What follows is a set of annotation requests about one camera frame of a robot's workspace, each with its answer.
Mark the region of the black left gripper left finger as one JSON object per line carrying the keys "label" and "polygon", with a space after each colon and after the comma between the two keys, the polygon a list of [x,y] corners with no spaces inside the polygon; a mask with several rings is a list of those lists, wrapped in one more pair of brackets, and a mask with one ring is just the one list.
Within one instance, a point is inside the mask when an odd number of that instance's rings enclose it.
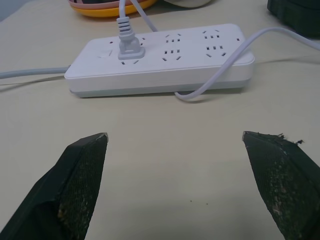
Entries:
{"label": "black left gripper left finger", "polygon": [[84,240],[101,186],[107,133],[79,139],[31,188],[0,240]]}

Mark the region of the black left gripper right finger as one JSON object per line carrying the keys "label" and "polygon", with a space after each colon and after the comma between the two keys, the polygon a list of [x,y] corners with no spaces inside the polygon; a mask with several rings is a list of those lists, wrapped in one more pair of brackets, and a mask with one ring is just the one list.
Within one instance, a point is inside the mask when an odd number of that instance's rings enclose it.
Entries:
{"label": "black left gripper right finger", "polygon": [[300,148],[303,140],[244,131],[255,182],[285,240],[320,240],[320,167]]}

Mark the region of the grey plug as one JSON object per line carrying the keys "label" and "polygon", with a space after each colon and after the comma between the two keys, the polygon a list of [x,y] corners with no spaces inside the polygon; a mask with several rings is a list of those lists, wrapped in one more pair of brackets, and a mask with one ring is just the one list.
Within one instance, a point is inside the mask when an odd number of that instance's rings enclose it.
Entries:
{"label": "grey plug", "polygon": [[119,29],[119,60],[141,59],[145,56],[146,50],[141,45],[132,29],[129,17],[116,19]]}

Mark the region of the white power strip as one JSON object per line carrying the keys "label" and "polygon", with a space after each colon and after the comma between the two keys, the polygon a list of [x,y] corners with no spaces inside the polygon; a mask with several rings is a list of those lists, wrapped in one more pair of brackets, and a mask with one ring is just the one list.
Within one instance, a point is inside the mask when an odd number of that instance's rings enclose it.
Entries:
{"label": "white power strip", "polygon": [[235,24],[138,34],[145,56],[120,60],[118,36],[87,43],[64,77],[80,98],[195,91],[245,41]]}

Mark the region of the dark green object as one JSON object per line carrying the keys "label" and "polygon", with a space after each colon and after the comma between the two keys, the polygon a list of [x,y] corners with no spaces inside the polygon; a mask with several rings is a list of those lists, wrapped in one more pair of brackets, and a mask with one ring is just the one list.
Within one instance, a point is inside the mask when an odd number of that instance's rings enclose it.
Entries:
{"label": "dark green object", "polygon": [[267,9],[296,33],[320,39],[320,0],[268,0]]}

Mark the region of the yellow and pink bowl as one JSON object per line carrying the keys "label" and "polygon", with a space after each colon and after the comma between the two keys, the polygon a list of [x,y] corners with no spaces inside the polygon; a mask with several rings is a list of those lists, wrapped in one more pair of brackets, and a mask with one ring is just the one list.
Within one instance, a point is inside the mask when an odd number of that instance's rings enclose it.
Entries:
{"label": "yellow and pink bowl", "polygon": [[[151,6],[153,6],[158,0],[137,0],[141,8],[147,9]],[[78,14],[81,14],[86,17],[92,17],[92,18],[113,18],[119,16],[119,7],[116,8],[108,8],[108,9],[80,9],[80,8],[71,8],[77,12]],[[136,13],[137,9],[134,7],[134,5],[131,3],[130,0],[126,0],[125,2],[125,13],[127,15]]]}

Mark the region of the pink plate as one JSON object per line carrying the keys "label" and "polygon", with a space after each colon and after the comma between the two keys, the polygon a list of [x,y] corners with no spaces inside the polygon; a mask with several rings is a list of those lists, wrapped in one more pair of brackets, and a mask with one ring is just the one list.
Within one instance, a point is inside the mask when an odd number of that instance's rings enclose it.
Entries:
{"label": "pink plate", "polygon": [[120,0],[67,0],[71,7],[85,10],[118,8]]}

